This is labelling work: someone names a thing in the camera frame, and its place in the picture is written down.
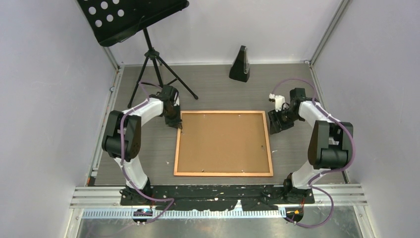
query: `wooden frame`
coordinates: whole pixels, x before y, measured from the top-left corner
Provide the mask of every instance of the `wooden frame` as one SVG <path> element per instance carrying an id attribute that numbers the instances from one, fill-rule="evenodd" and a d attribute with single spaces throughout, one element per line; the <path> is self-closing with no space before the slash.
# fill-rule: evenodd
<path id="1" fill-rule="evenodd" d="M 268 139 L 267 120 L 265 117 L 265 111 L 181 111 L 181 118 L 183 114 L 262 114 L 262 120 L 264 125 L 265 143 L 268 157 L 268 173 L 206 173 L 206 172 L 178 172 L 178 157 L 179 147 L 181 138 L 181 129 L 178 129 L 176 138 L 176 152 L 175 152 L 175 176 L 198 176 L 198 177 L 272 177 L 273 176 L 273 165 L 271 160 L 270 141 Z"/>

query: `cork board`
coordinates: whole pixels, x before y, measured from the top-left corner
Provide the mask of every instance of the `cork board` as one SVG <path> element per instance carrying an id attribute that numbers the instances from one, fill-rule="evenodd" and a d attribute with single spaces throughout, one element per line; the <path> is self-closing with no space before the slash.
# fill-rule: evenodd
<path id="1" fill-rule="evenodd" d="M 272 177 L 264 111 L 182 111 L 175 176 Z"/>

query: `gray floor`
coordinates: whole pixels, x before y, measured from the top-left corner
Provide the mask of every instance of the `gray floor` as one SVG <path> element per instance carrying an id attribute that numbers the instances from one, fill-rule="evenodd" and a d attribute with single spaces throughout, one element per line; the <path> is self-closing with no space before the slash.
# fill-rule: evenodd
<path id="1" fill-rule="evenodd" d="M 127 109 L 140 67 L 125 67 L 118 91 L 115 110 Z M 274 109 L 268 95 L 277 82 L 286 78 L 311 79 L 306 64 L 259 64 L 251 65 L 251 77 L 247 83 L 229 79 L 230 65 L 173 66 L 172 69 L 200 97 L 194 98 L 179 82 L 175 86 L 180 92 L 182 110 L 264 110 Z M 161 66 L 164 82 L 174 77 Z M 142 81 L 157 82 L 152 67 L 147 67 Z M 289 101 L 289 91 L 295 87 L 306 88 L 312 96 L 312 89 L 302 82 L 287 82 L 277 89 L 277 94 Z M 148 86 L 149 94 L 155 93 Z M 133 105 L 146 98 L 139 89 Z M 181 184 L 274 184 L 283 183 L 290 172 L 300 168 L 307 160 L 307 149 L 312 129 L 306 122 L 296 122 L 294 128 L 270 136 L 274 176 L 269 178 L 210 178 L 175 177 L 173 175 L 176 129 L 166 127 L 163 118 L 154 118 L 142 128 L 140 161 L 151 183 L 155 185 Z M 341 174 L 329 174 L 318 183 L 343 183 Z M 96 185 L 123 185 L 125 179 L 117 163 L 107 153 L 102 154 L 96 178 Z"/>

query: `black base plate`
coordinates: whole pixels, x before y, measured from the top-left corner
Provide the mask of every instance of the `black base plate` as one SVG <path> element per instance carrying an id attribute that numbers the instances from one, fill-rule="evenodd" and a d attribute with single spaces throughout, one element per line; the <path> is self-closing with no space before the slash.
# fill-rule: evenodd
<path id="1" fill-rule="evenodd" d="M 224 211 L 232 210 L 241 200 L 244 211 L 277 210 L 275 204 L 299 204 L 301 197 L 283 196 L 283 187 L 274 185 L 158 185 L 151 186 L 153 198 L 174 198 L 170 210 Z M 305 197 L 306 204 L 315 203 L 313 196 Z M 151 202 L 141 196 L 121 197 L 121 205 L 156 205 L 162 210 L 167 203 Z"/>

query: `perforated plate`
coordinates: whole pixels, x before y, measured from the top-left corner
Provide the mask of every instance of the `perforated plate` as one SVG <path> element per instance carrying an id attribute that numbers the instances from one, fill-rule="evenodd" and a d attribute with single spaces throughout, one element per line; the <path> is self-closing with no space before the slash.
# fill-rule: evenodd
<path id="1" fill-rule="evenodd" d="M 120 209 L 85 209 L 83 218 L 86 219 L 131 219 L 137 208 Z M 161 213 L 153 209 L 153 217 Z M 227 219 L 227 218 L 281 218 L 286 217 L 286 209 L 279 207 L 273 211 L 242 211 L 235 208 L 231 211 L 166 211 L 159 219 Z"/>
<path id="2" fill-rule="evenodd" d="M 77 0 L 101 46 L 109 47 L 188 6 L 187 0 Z"/>

